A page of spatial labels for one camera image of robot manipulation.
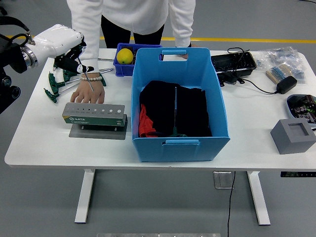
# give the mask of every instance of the plastic bag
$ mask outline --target plastic bag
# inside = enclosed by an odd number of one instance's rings
[[[304,65],[298,51],[292,47],[260,50],[255,57],[257,69],[268,71],[273,67],[285,65],[290,69],[298,84],[305,84]]]

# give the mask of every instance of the red cloth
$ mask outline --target red cloth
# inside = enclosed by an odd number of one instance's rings
[[[149,132],[156,132],[156,130],[153,128],[153,121],[146,115],[146,108],[143,104],[139,114],[138,132],[140,137],[157,137],[148,134]]]

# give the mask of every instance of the person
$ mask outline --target person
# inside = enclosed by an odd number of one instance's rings
[[[99,77],[98,54],[102,29],[107,48],[129,43],[131,32],[135,43],[160,44],[164,24],[170,16],[176,47],[191,47],[195,0],[67,0],[72,28],[83,33],[87,44],[80,60],[94,70],[89,78]],[[104,103],[101,81],[81,80],[71,102]]]

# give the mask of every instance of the robotic arm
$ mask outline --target robotic arm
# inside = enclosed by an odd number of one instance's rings
[[[55,67],[73,73],[94,70],[76,61],[86,48],[80,32],[63,25],[54,25],[32,38],[30,30],[16,18],[0,17],[0,25],[17,25],[26,30],[25,34],[12,38],[0,34],[0,114],[20,96],[20,88],[11,86],[11,78],[5,74],[4,67],[7,65],[21,74],[27,68],[46,62],[48,58],[55,58]],[[21,36],[25,37],[22,44],[13,42]]]

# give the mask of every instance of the hand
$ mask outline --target hand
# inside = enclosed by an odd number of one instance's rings
[[[104,87],[101,81],[91,81],[94,92],[92,91],[89,82],[82,80],[77,88],[77,90],[72,94],[70,102],[76,103],[104,103]]]
[[[199,46],[197,44],[191,43],[191,48],[199,48]],[[188,59],[188,55],[182,55],[183,58]]]

